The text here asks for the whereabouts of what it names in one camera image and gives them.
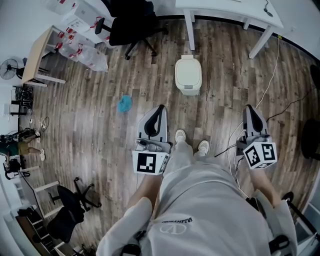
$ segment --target black office chair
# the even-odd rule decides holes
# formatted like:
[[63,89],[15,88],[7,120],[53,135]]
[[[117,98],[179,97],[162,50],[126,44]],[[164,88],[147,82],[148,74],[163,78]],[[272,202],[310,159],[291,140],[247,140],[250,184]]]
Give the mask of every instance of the black office chair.
[[110,32],[111,46],[131,44],[124,55],[126,60],[130,59],[129,53],[141,40],[151,49],[151,55],[157,56],[157,52],[146,38],[158,32],[163,32],[165,35],[169,32],[165,27],[155,28],[157,17],[152,2],[146,0],[102,0],[102,2],[115,19],[110,28],[104,25],[105,18],[101,18],[95,28],[97,35],[104,29]]
[[88,190],[92,188],[94,185],[90,184],[84,190],[84,192],[81,193],[77,184],[78,180],[78,177],[73,180],[77,191],[76,193],[73,193],[66,187],[60,185],[57,186],[59,196],[53,197],[49,193],[53,203],[55,203],[56,200],[61,200],[63,207],[54,217],[54,219],[49,222],[47,226],[47,231],[49,235],[52,236],[54,239],[61,239],[65,243],[68,243],[70,241],[75,226],[78,223],[84,221],[84,213],[90,210],[90,207],[87,207],[86,204],[96,208],[101,207],[101,203],[96,205],[93,202],[86,199],[86,194]]

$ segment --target white t-shirt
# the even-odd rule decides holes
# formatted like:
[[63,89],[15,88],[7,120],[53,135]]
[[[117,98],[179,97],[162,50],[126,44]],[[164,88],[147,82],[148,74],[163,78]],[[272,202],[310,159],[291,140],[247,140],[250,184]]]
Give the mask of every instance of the white t-shirt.
[[[275,208],[281,226],[296,242],[286,201]],[[97,255],[118,255],[140,230],[147,256],[270,256],[273,235],[260,212],[246,202],[229,173],[196,162],[165,176],[156,217],[142,198],[101,240]]]

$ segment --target white desk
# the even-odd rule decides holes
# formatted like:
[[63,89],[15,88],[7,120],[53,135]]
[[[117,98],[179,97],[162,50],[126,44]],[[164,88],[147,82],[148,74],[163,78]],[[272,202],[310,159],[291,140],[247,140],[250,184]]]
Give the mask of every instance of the white desk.
[[253,59],[260,49],[268,41],[269,37],[274,32],[275,28],[283,28],[283,24],[272,4],[269,1],[267,9],[272,13],[273,17],[269,16],[265,11],[266,0],[176,0],[175,7],[183,9],[186,29],[188,31],[190,49],[195,49],[195,39],[192,22],[195,22],[194,11],[201,9],[215,10],[221,13],[228,13],[244,18],[243,29],[248,29],[252,20],[263,22],[267,25],[264,33],[259,41],[255,44],[249,54],[249,58]]

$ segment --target blue cloth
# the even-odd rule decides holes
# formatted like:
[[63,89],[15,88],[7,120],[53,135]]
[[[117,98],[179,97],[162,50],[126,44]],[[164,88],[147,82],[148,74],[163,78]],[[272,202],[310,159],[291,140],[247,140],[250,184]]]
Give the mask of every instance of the blue cloth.
[[123,113],[129,111],[132,107],[132,99],[129,95],[123,95],[121,100],[118,102],[117,109]]

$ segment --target white pants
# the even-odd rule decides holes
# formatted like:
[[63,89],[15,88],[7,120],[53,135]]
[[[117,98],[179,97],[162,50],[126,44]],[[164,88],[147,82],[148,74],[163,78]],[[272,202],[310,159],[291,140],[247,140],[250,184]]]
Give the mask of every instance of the white pants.
[[194,154],[193,149],[190,145],[188,145],[185,141],[180,141],[175,145],[175,150],[171,154],[170,160],[166,166],[163,176],[165,177],[169,173],[177,171],[181,168],[191,166],[195,162],[221,165],[220,161],[218,161],[214,157],[203,155],[199,151]]

